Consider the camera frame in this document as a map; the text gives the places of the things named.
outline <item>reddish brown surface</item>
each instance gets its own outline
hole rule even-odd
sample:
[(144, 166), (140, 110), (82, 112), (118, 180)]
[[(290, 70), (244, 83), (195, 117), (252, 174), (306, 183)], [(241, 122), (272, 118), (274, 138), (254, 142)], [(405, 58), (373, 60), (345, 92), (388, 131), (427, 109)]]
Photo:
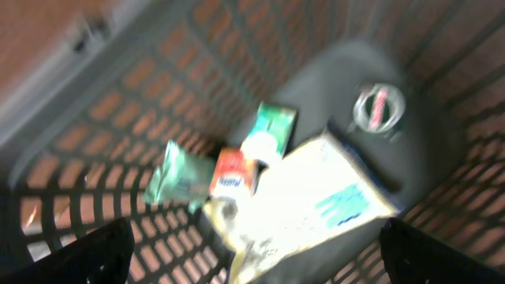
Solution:
[[(51, 52), (71, 24), (114, 0), (2, 0), (0, 94)], [(0, 102), (6, 95), (0, 96)]]

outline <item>green and white packet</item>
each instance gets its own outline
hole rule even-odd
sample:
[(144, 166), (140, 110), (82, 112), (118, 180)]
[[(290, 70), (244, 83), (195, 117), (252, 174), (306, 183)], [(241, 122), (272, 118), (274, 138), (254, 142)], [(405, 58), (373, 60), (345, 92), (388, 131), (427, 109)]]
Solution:
[(144, 193), (144, 201), (157, 204), (165, 201), (190, 203), (196, 209), (207, 199), (215, 169), (215, 161), (186, 152), (174, 141), (168, 141), (165, 160), (152, 174)]
[(242, 142), (241, 151), (248, 159), (255, 159), (267, 166), (279, 163), (294, 126), (297, 111), (262, 102), (256, 123)]

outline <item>crumpled green plastic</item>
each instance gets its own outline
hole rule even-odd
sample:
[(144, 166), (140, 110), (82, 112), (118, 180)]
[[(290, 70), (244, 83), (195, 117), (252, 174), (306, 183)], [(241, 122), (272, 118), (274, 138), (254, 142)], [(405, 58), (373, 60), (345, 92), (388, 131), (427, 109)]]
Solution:
[(144, 193), (144, 201), (189, 203), (194, 211), (208, 198), (215, 161), (186, 152), (174, 141), (166, 146), (165, 160), (155, 169)]

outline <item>trash bin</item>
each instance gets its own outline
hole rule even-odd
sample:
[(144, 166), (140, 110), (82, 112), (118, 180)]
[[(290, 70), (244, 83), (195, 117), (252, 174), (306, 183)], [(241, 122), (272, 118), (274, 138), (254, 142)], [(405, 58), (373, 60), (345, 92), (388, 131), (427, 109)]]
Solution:
[[(433, 94), (465, 128), (458, 169), (403, 219), (503, 270), (505, 2), (190, 0), (133, 10), (107, 32), (88, 29), (38, 70), (43, 80), (2, 104), (0, 274), (125, 216), (136, 240), (128, 283), (224, 282), (229, 256), (201, 216), (142, 202), (166, 142), (207, 155), (317, 54), (355, 39), (396, 58), (418, 95)], [(377, 241), (346, 262), (328, 282), (388, 282)]]

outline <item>red and white label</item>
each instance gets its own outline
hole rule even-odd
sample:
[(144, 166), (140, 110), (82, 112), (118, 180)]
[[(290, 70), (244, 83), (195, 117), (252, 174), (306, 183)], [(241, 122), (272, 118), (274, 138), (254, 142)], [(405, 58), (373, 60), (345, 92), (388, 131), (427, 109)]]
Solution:
[(376, 95), (376, 98), (373, 100), (372, 113), (370, 114), (371, 119), (370, 124), (368, 124), (368, 129), (375, 130), (382, 122), (386, 97), (387, 92), (384, 89), (380, 89), (379, 93)]

